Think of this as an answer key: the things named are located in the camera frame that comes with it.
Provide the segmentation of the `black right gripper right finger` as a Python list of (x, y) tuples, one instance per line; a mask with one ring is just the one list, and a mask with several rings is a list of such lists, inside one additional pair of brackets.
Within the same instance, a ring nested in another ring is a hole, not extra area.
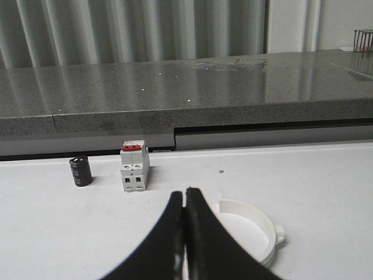
[(190, 279), (278, 279), (220, 223), (198, 188), (186, 192), (186, 250)]

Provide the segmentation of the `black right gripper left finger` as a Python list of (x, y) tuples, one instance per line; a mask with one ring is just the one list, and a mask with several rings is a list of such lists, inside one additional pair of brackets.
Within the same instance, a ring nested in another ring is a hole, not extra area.
[(182, 192), (174, 191), (141, 244), (103, 279), (182, 279), (183, 262)]

